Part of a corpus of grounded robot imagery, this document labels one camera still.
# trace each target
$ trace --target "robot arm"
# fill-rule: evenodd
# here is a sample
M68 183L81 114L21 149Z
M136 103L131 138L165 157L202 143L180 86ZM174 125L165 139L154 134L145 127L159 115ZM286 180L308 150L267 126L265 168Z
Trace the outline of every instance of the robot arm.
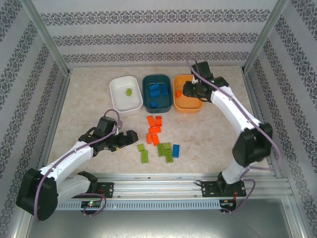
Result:
M85 171L78 173L72 179L64 181L78 166L83 162L96 156L102 150L110 150L114 152L119 148L133 144L138 141L138 135L135 131L129 130L126 135L121 133L113 134L108 138L97 143L91 144L79 150L77 148L96 141L111 133L117 122L109 117L102 117L97 127L92 127L88 132L82 135L76 144L68 151L75 150L68 157L58 158L53 163L39 169L29 169L23 176L21 187L16 205L25 211L34 213L34 202L37 187L43 176L52 169L53 171L44 180L38 199L38 218L40 221L46 220L52 215L59 203L80 194L80 193L96 193L98 179ZM63 159L56 167L54 166L59 160Z
M220 191L224 192L231 184L240 180L241 175L249 169L249 166L260 162L271 152L271 143L244 117L232 99L238 103L250 120L271 138L272 127L268 123L262 124L254 118L234 96L226 80L223 77L214 78L206 61L193 65L193 69L207 81L230 95L228 98L196 76L193 76L192 82L186 82L183 87L185 96L195 97L202 101L205 99L204 102L215 104L227 117L237 133L238 138L232 149L233 161L227 169L218 175L218 187Z

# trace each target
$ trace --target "metal floor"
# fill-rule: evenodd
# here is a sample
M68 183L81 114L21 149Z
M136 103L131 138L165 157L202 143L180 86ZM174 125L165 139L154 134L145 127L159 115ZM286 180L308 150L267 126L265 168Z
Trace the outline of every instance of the metal floor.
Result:
M92 218L56 211L31 221L28 238L288 238L279 199L254 199L231 216L216 210L104 211Z

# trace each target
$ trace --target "orange bowl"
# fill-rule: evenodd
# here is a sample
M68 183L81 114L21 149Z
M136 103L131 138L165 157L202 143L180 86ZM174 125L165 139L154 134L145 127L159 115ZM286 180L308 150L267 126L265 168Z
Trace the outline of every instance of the orange bowl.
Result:
M204 105L204 102L200 101L198 98L186 97L183 94L179 98L176 97L176 91L183 92L183 86L186 81L191 82L192 79L192 74L182 74L174 78L173 98L175 109L179 113L197 113Z

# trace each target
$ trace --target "beige surface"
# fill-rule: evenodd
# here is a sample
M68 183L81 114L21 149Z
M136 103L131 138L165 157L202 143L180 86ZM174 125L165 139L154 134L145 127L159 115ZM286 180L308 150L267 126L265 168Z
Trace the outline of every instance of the beige surface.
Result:
M250 112L251 106L238 66L211 67L214 76L223 76L238 100ZM149 74L164 73L171 79L189 73L188 67L104 67L75 68L68 87L58 123L49 162L68 151L88 129L96 126L104 112L112 108L109 83L126 75L137 78L142 91L142 79ZM218 173L232 161L232 147L236 134L222 112L213 104L205 103L197 114L180 114L174 106L161 114L163 127L158 134L160 142L180 145L180 158L166 163L158 157L157 148L146 144L148 132L145 108L139 114L122 117L121 131L134 130L139 141L116 152L102 151L83 163L75 172L91 173ZM115 118L114 113L108 116ZM149 152L149 163L141 164L137 144L144 143Z

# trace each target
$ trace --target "striped wall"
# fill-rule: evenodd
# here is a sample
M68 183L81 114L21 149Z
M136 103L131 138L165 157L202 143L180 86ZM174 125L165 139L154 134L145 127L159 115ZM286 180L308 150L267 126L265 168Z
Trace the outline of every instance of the striped wall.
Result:
M249 72L284 152L309 237L317 237L317 0L290 0Z
M0 0L0 238L23 174L36 168L63 78L18 0Z
M276 0L34 0L69 68L243 65Z

